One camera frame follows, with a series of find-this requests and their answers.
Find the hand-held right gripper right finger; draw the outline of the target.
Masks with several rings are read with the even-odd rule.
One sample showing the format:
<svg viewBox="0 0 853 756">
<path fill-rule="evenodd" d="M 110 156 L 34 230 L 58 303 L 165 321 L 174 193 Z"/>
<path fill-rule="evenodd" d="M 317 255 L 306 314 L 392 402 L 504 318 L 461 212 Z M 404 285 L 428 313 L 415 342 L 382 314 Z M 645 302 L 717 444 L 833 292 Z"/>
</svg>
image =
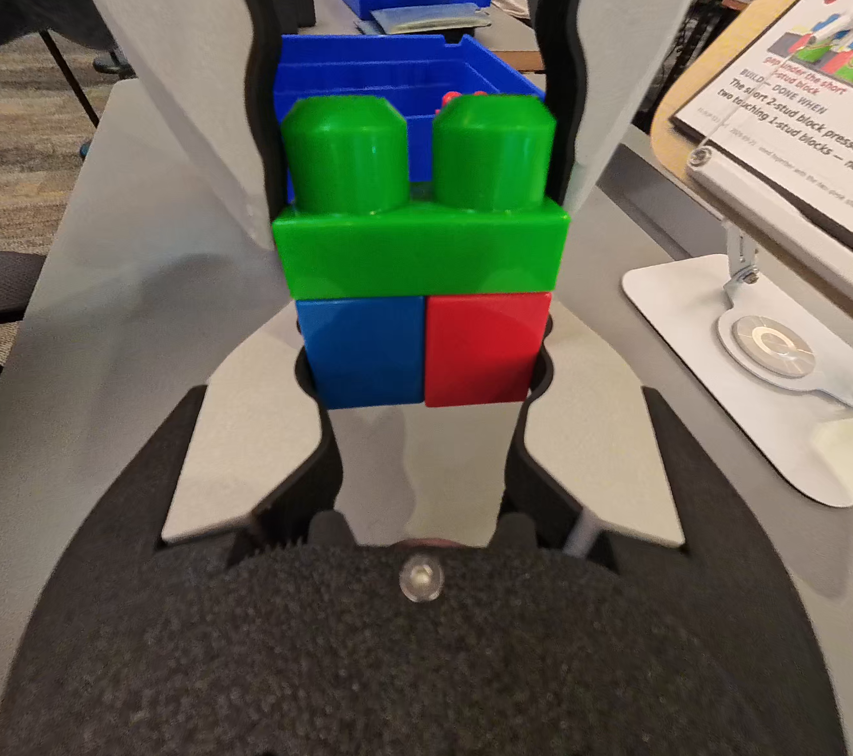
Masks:
<svg viewBox="0 0 853 756">
<path fill-rule="evenodd" d="M 568 310 L 549 313 L 504 480 L 502 506 L 545 548 L 587 556 L 605 532 L 685 543 L 642 383 Z"/>
</svg>

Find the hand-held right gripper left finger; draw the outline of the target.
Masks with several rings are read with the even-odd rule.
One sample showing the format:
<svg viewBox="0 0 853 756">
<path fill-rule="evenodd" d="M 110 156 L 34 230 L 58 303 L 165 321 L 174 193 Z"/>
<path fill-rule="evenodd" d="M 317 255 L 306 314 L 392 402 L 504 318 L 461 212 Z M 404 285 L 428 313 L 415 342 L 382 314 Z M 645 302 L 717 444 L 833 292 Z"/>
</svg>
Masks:
<svg viewBox="0 0 853 756">
<path fill-rule="evenodd" d="M 343 463 L 297 318 L 289 303 L 203 387 L 161 532 L 165 544 L 226 532 L 259 546 L 290 544 L 335 508 Z"/>
</svg>

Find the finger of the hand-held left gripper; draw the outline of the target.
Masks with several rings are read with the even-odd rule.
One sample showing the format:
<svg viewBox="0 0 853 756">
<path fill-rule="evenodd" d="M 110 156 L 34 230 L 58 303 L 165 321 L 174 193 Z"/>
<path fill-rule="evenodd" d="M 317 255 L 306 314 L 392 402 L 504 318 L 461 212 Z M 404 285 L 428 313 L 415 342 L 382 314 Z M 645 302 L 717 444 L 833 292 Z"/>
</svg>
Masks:
<svg viewBox="0 0 853 756">
<path fill-rule="evenodd" d="M 557 126 L 547 195 L 588 199 L 654 80 L 691 0 L 528 0 Z"/>
<path fill-rule="evenodd" d="M 93 0 L 177 142 L 262 250 L 287 203 L 271 0 Z"/>
</svg>

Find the blue one-stud building block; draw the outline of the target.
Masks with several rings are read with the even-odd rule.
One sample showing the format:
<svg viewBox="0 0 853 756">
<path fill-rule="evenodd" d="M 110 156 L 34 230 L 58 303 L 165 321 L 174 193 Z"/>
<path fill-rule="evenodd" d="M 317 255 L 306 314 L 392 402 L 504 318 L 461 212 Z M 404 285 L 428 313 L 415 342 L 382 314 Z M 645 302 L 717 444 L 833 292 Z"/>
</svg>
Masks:
<svg viewBox="0 0 853 756">
<path fill-rule="evenodd" d="M 425 297 L 295 305 L 316 393 L 327 409 L 423 403 Z"/>
</svg>

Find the red one-stud building block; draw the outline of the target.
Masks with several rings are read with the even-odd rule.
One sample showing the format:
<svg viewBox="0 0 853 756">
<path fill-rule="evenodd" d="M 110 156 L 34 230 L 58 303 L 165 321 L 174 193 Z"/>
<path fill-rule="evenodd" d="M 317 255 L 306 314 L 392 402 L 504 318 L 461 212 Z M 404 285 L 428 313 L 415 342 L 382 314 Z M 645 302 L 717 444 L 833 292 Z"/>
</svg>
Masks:
<svg viewBox="0 0 853 756">
<path fill-rule="evenodd" d="M 427 297 L 425 405 L 524 401 L 551 300 L 550 292 Z"/>
</svg>

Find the green two-stud building block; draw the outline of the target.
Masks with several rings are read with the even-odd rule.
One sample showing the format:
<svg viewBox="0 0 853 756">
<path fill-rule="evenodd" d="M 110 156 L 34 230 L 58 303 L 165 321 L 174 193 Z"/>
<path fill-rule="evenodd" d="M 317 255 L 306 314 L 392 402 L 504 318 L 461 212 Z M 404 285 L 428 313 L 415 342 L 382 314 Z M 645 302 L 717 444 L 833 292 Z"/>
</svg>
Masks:
<svg viewBox="0 0 853 756">
<path fill-rule="evenodd" d="M 546 195 L 555 131 L 536 96 L 458 96 L 413 183 L 388 100 L 298 100 L 281 125 L 293 202 L 271 224 L 293 299 L 551 291 L 570 226 Z"/>
</svg>

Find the white document stand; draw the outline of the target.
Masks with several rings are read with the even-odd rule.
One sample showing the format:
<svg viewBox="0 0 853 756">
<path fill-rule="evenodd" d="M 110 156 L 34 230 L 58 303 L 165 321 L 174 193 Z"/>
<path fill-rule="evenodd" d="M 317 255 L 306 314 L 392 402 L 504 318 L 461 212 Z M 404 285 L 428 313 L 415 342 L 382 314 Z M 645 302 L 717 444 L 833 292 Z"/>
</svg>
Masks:
<svg viewBox="0 0 853 756">
<path fill-rule="evenodd" d="M 773 189 L 672 117 L 797 0 L 756 0 L 666 94 L 659 164 L 720 217 L 726 252 L 629 271 L 630 302 L 796 490 L 851 508 L 851 341 L 761 271 L 764 253 L 851 315 L 851 231 Z"/>
</svg>

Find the printed instruction sheet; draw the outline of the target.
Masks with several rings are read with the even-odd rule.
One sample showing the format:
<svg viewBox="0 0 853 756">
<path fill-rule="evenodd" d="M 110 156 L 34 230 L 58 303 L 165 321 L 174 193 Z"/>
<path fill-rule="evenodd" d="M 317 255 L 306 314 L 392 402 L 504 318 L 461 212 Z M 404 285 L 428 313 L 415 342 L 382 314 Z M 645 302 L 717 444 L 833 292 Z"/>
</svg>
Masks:
<svg viewBox="0 0 853 756">
<path fill-rule="evenodd" d="M 851 231 L 852 0 L 797 0 L 672 123 Z"/>
</svg>

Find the clear plastic pouch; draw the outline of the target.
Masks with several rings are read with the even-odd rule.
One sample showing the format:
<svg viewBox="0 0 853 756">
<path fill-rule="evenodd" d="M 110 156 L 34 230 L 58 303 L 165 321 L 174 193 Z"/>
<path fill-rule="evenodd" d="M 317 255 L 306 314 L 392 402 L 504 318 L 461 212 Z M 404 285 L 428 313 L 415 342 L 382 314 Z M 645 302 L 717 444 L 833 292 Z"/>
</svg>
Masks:
<svg viewBox="0 0 853 756">
<path fill-rule="evenodd" d="M 462 3 L 372 10 L 368 19 L 356 19 L 354 24 L 362 35 L 440 35 L 458 41 L 463 35 L 490 27 L 492 21 L 487 9 Z"/>
</svg>

